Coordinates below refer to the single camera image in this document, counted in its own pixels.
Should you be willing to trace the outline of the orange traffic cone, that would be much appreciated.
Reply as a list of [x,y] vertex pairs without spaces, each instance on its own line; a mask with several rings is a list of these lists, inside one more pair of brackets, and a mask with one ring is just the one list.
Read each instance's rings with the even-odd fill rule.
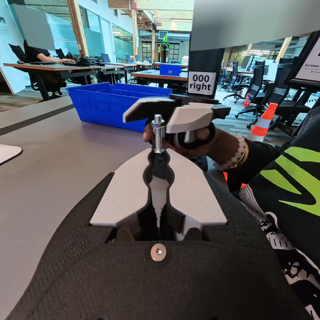
[[252,142],[263,142],[269,130],[271,121],[273,120],[275,110],[278,107],[276,103],[270,103],[267,110],[261,115],[250,133],[246,137]]
[[247,185],[246,183],[242,182],[241,179],[237,178],[235,175],[232,175],[231,173],[223,171],[223,175],[230,192],[237,191],[241,188],[244,188]]

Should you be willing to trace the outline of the person's right forearm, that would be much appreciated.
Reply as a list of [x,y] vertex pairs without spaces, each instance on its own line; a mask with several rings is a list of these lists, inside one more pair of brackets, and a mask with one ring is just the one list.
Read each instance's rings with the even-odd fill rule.
[[246,147],[244,156],[233,169],[228,169],[226,172],[235,175],[242,182],[248,184],[255,175],[289,148],[296,138],[297,136],[290,138],[282,146],[272,146],[264,142],[250,141],[245,138]]

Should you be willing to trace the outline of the black office chair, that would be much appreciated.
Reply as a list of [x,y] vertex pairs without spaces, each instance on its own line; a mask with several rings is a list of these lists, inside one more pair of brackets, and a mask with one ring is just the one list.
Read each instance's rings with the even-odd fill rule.
[[250,81],[249,88],[247,90],[244,105],[247,106],[244,110],[235,115],[238,118],[239,115],[246,113],[253,113],[255,116],[254,124],[258,121],[259,114],[262,113],[262,101],[267,95],[267,90],[263,88],[264,75],[265,75],[265,60],[258,60],[253,67],[253,77]]
[[234,103],[236,104],[239,99],[245,100],[245,97],[242,96],[242,92],[244,89],[248,89],[250,86],[250,83],[244,83],[243,81],[246,78],[246,74],[240,74],[238,72],[238,62],[234,61],[232,64],[232,75],[231,79],[227,85],[227,88],[231,90],[233,93],[230,95],[227,95],[223,98],[223,101],[226,100],[226,98],[233,97]]

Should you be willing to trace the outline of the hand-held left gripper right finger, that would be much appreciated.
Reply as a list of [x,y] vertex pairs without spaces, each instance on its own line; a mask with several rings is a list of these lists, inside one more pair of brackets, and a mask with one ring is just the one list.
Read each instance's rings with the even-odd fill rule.
[[176,153],[165,151],[166,220],[176,234],[202,231],[207,226],[224,226],[227,218],[208,182],[207,174],[196,164]]

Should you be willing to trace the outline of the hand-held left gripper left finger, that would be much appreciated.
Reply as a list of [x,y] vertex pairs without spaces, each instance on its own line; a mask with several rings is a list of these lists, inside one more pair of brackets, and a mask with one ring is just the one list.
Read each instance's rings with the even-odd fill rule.
[[135,237],[152,237],[152,167],[151,148],[122,164],[114,172],[90,224],[128,228]]

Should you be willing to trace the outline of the person's black printed shirt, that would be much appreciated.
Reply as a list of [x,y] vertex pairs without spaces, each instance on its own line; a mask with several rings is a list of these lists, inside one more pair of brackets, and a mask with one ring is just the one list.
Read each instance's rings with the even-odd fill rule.
[[286,281],[319,319],[319,106],[284,152],[239,192],[275,250]]

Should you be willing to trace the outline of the long thin silver bolt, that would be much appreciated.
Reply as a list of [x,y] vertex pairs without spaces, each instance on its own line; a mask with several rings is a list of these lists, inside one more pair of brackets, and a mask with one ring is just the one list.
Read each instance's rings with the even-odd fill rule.
[[[162,119],[162,116],[160,114],[155,114],[154,115],[154,120],[155,122],[160,122]],[[163,138],[163,132],[164,132],[163,128],[161,129],[155,129],[154,134],[155,134],[155,148],[154,148],[154,152],[156,154],[161,154],[164,149],[163,149],[163,143],[162,143],[162,138]]]

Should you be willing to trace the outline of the wooden office desk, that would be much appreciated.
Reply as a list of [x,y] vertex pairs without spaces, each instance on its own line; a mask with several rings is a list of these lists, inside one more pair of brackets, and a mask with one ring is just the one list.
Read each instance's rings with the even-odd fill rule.
[[145,81],[148,84],[158,84],[158,87],[161,88],[169,88],[172,90],[173,94],[187,93],[188,72],[186,69],[183,69],[179,75],[162,75],[159,70],[150,69],[133,72],[130,76],[136,78],[138,84],[141,84],[141,81]]
[[32,73],[39,85],[39,91],[41,93],[43,101],[49,101],[52,99],[49,96],[48,90],[43,81],[42,75],[45,72],[57,72],[64,79],[71,79],[74,77],[86,77],[96,75],[98,71],[102,71],[104,75],[115,73],[117,70],[123,70],[122,65],[105,65],[105,66],[66,66],[62,64],[53,65],[34,65],[30,63],[18,64],[18,63],[4,63],[6,67],[13,67],[17,70]]

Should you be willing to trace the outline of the sign on white stand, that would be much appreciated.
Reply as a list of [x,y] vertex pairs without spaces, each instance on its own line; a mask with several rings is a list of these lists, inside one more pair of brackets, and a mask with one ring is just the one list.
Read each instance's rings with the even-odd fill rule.
[[21,154],[22,148],[18,146],[0,144],[0,164]]

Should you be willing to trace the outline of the person's right hand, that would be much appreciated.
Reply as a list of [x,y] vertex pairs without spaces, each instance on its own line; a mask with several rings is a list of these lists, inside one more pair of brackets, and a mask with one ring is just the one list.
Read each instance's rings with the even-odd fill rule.
[[[196,137],[200,140],[208,139],[209,133],[208,128],[201,128],[195,131]],[[146,143],[155,142],[155,135],[151,123],[148,123],[143,131],[143,140]],[[186,158],[207,156],[218,164],[223,165],[231,160],[238,152],[239,142],[235,136],[215,128],[214,139],[198,149],[187,150],[172,146],[164,139],[162,140],[162,146],[164,149],[172,149]]]

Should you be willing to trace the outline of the printed task sheet sign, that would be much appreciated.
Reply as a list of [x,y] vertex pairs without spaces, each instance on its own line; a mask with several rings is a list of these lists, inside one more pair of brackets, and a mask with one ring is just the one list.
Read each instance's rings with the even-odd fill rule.
[[320,36],[319,32],[309,38],[301,53],[301,62],[295,79],[319,85],[320,82]]

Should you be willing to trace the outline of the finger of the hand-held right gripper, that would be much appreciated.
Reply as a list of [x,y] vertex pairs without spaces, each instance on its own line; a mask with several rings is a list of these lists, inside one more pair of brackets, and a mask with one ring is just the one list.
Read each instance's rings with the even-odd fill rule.
[[154,115],[170,116],[176,107],[176,100],[166,97],[138,99],[123,114],[123,123],[140,121]]
[[206,103],[188,103],[176,107],[166,124],[166,133],[177,134],[209,126],[214,107]]

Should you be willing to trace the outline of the blue plastic box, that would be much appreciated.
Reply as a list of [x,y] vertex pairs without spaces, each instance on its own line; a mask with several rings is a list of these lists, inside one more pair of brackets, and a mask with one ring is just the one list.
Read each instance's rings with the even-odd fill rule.
[[138,99],[169,97],[172,89],[102,82],[66,88],[81,121],[143,132],[146,119],[123,122],[123,114]]

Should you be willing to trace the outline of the blue plastic bin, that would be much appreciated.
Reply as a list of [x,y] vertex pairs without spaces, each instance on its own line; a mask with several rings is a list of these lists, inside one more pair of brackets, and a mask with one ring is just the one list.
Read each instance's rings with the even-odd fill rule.
[[179,76],[182,68],[179,64],[160,64],[159,73],[165,76]]

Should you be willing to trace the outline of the hanging green plant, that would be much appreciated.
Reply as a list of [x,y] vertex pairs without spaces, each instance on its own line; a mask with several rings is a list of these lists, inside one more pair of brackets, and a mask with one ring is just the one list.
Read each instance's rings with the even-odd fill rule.
[[170,51],[172,48],[170,42],[168,41],[168,32],[163,36],[162,43],[157,47],[157,53],[160,55],[159,61],[162,61],[161,57],[164,55],[163,52]]

